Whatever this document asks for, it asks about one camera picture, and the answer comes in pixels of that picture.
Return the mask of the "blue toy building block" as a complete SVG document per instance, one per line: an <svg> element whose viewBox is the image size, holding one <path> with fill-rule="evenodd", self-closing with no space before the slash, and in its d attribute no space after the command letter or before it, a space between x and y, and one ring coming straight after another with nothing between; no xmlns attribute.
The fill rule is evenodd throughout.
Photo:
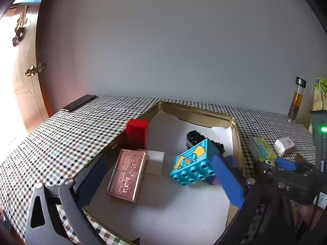
<svg viewBox="0 0 327 245"><path fill-rule="evenodd" d="M170 177L180 185L187 186L214 176L212 159L218 155L218 148L206 138L174 159Z"/></svg>

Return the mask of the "copper metal lighter case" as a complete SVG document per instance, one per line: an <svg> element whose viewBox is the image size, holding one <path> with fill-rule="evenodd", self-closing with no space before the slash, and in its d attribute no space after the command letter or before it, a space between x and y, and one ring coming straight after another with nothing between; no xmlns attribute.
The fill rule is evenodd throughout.
<svg viewBox="0 0 327 245"><path fill-rule="evenodd" d="M137 203L148 161L149 156L144 150L121 149L106 194Z"/></svg>

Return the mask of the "white cigarette-style box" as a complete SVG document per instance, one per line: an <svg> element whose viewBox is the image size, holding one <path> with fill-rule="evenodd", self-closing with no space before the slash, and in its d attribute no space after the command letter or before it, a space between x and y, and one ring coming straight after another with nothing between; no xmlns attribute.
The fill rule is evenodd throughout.
<svg viewBox="0 0 327 245"><path fill-rule="evenodd" d="M278 157L284 157L288 153L291 153L295 147L294 142L289 138L279 138L274 142L273 145Z"/></svg>

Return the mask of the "green card pack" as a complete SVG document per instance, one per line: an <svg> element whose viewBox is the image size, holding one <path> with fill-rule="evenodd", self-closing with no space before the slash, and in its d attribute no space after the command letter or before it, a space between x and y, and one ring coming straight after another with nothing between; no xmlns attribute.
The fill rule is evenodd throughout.
<svg viewBox="0 0 327 245"><path fill-rule="evenodd" d="M275 166L276 154L265 139L259 137L250 138L248 149L255 160Z"/></svg>

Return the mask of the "black comb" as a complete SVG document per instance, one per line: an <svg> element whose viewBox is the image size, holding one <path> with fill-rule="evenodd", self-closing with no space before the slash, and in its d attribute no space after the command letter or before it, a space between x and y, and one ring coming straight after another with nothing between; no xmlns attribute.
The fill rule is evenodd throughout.
<svg viewBox="0 0 327 245"><path fill-rule="evenodd" d="M199 144L200 142L204 141L206 137L202 135L200 132L196 130L192 130L187 133L186 135L186 147L187 149L190 149L194 147L195 145ZM218 143L214 140L209 140L218 150L221 154L225 152L224 145L222 143Z"/></svg>

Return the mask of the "glass tea bottle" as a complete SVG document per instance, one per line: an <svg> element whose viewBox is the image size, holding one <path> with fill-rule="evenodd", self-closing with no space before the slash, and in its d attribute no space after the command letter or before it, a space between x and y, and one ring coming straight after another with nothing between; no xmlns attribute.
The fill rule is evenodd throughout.
<svg viewBox="0 0 327 245"><path fill-rule="evenodd" d="M307 82L300 77L296 77L295 84L296 84L296 89L294 91L289 112L287 115L288 122L295 122L297 118L299 109L303 101L303 96L304 96Z"/></svg>

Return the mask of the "gold metal tin tray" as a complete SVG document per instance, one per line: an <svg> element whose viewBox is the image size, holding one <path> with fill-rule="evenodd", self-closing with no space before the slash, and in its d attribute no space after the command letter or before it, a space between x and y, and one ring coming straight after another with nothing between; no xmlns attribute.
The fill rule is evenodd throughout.
<svg viewBox="0 0 327 245"><path fill-rule="evenodd" d="M150 160L160 175L147 173L137 203L107 194L112 167L108 167L86 212L115 235L141 244L214 244L237 209L230 205L221 185L197 182L182 186L173 181L174 158L186 150L186 134L196 130L224 145L244 169L236 119L225 113L160 101L141 118L149 122L147 147L164 153Z"/></svg>

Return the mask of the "green patterned cloth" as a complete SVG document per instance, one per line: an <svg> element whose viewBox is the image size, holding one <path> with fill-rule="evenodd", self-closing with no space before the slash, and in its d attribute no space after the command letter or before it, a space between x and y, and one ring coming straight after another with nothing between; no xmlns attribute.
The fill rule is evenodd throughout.
<svg viewBox="0 0 327 245"><path fill-rule="evenodd" d="M312 110L327 110L327 78L320 77L314 84Z"/></svg>

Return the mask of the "checkered tablecloth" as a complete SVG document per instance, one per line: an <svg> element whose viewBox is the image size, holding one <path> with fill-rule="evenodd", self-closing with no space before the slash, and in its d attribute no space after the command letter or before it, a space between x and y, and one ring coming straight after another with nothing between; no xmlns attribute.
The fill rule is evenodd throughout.
<svg viewBox="0 0 327 245"><path fill-rule="evenodd" d="M1 205L20 238L25 237L26 221L34 186L52 186L76 175L95 155L137 118L158 102L157 98L99 96L73 113L59 111L22 140L1 164ZM252 175L249 138L262 137L274 143L289 137L294 154L315 163L312 135L300 124L291 124L285 115L227 105L186 101L186 105L223 113L236 119L245 173Z"/></svg>

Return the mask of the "red small box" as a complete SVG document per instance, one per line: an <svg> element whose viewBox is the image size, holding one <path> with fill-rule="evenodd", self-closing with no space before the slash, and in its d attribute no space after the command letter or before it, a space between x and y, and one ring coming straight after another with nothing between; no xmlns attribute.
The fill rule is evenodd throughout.
<svg viewBox="0 0 327 245"><path fill-rule="evenodd" d="M126 124L128 148L132 150L146 149L148 121L130 119Z"/></svg>

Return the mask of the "wooden door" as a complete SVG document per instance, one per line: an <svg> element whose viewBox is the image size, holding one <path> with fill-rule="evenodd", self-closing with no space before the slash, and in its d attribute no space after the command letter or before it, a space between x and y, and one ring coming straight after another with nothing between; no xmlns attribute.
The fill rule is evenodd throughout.
<svg viewBox="0 0 327 245"><path fill-rule="evenodd" d="M28 6L24 39L14 47L12 39L20 12ZM32 65L45 63L40 58L41 18L45 0L11 0L1 14L1 67L13 74L13 92L28 133L33 132L52 114L44 72L25 77Z"/></svg>

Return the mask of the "black remote control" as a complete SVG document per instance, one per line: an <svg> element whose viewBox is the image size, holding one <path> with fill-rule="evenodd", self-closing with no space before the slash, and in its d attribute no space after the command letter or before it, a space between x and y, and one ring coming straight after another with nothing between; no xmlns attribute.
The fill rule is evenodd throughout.
<svg viewBox="0 0 327 245"><path fill-rule="evenodd" d="M84 96L78 98L77 100L73 101L72 103L64 106L62 108L62 110L66 111L66 112L73 112L76 109L83 106L84 104L87 104L88 102L94 100L95 98L96 98L96 95L84 95Z"/></svg>

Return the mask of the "door decoration ornament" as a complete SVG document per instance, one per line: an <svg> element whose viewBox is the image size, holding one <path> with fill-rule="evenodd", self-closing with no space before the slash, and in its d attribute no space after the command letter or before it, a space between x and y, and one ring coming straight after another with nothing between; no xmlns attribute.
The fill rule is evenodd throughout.
<svg viewBox="0 0 327 245"><path fill-rule="evenodd" d="M24 26L27 24L27 9L28 6L25 6L24 9L20 12L19 18L17 20L17 26L15 27L15 36L12 39L12 44L16 47L25 36L25 28Z"/></svg>

